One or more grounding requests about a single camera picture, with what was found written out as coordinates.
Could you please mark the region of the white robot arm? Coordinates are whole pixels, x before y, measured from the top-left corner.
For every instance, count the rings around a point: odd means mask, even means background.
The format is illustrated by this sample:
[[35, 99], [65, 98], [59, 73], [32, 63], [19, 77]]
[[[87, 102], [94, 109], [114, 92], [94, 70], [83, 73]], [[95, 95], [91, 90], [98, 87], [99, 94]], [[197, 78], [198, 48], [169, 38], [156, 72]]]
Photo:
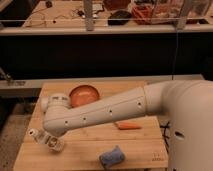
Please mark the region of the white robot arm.
[[76, 108], [65, 95], [54, 94], [42, 108], [43, 128], [56, 137], [165, 111], [171, 123], [168, 171], [213, 171], [213, 81], [148, 84]]

